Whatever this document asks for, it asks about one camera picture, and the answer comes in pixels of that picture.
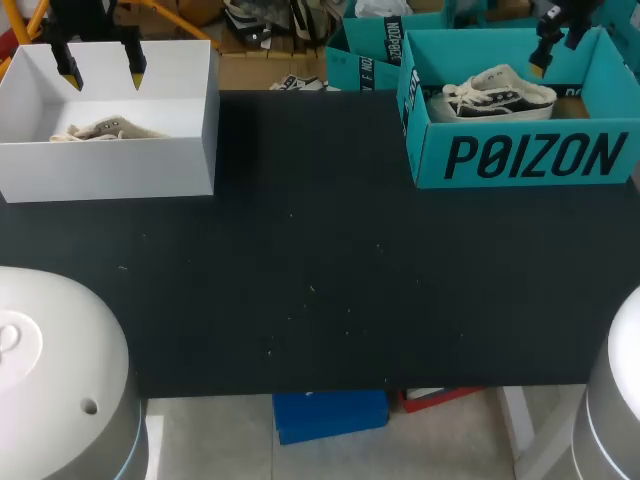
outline shoe box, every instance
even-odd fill
[[[575,51],[556,45],[544,79],[529,73],[529,55],[537,44],[534,29],[406,34],[397,102],[418,188],[610,184],[629,179],[640,151],[640,86],[607,32],[592,28]],[[521,78],[558,92],[552,119],[430,122],[430,94],[503,63]]]
[[[327,79],[340,90],[397,90],[400,67],[351,53],[340,28],[326,47]]]
[[[20,46],[0,83],[7,202],[213,195],[218,54],[206,40],[141,46],[147,69],[136,90],[120,43],[70,43],[82,91],[58,73],[49,45]],[[113,115],[168,138],[49,141]]]
[[[348,0],[343,20],[349,47],[352,53],[373,60],[400,65],[405,32],[453,27],[455,0],[421,0],[420,6],[428,9],[425,13],[365,18],[356,17],[356,1]]]
[[[640,73],[640,3],[637,0],[604,2],[593,21],[609,32],[629,68]]]

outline white sneaker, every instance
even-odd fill
[[[432,122],[517,122],[548,120],[556,92],[521,79],[498,65],[460,86],[445,85],[427,102]]]

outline shoe sole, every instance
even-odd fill
[[[441,113],[437,108],[427,102],[427,115],[432,123],[506,123],[506,122],[532,122],[549,120],[553,113],[553,105],[526,112],[505,113],[504,115],[491,115],[486,117],[460,118]]]

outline blue box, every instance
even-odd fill
[[[627,181],[640,153],[640,86],[609,35],[593,28],[575,51],[557,45],[544,81],[528,72],[537,45],[533,29],[407,33],[397,101],[419,188]],[[560,97],[581,96],[590,118],[430,123],[429,92],[503,63]]]
[[[349,51],[347,35],[340,28],[326,47],[327,80],[340,90],[397,90],[400,67]]]
[[[356,0],[349,0],[343,19],[351,52],[400,65],[404,33],[408,30],[452,28],[456,2],[444,0],[439,12],[385,18],[357,18],[355,6]]]
[[[593,21],[607,29],[629,68],[636,73],[640,72],[640,4],[638,1],[604,2],[596,11]]]
[[[273,395],[280,444],[383,427],[389,404],[381,390]]]

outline black tabletop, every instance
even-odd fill
[[[113,310],[143,395],[585,382],[640,284],[622,186],[417,190],[393,93],[223,93],[216,195],[0,203],[0,264]]]

